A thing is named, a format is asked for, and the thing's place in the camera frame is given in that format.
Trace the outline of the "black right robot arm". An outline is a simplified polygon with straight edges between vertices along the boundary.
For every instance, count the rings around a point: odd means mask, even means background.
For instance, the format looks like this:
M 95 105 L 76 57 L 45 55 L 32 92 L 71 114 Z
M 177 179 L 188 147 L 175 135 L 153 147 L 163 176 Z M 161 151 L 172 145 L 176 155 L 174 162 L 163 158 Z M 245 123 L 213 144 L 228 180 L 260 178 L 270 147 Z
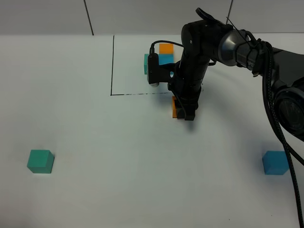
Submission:
M 220 62 L 244 67 L 263 79 L 266 113 L 275 132 L 281 126 L 304 137 L 304 57 L 272 47 L 247 30 L 223 24 L 197 8 L 200 21 L 183 26 L 183 53 L 168 87 L 176 97 L 175 114 L 192 121 L 207 67 Z

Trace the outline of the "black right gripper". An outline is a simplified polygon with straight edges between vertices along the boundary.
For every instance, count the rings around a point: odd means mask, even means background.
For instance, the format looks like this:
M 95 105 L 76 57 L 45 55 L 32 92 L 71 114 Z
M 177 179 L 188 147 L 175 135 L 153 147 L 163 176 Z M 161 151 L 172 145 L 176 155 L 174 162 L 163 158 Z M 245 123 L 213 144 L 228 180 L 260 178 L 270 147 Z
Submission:
M 201 84 L 209 65 L 209 57 L 183 53 L 176 63 L 174 76 L 168 84 L 168 89 L 182 101 L 184 110 L 175 100 L 176 118 L 193 121 L 198 108 Z

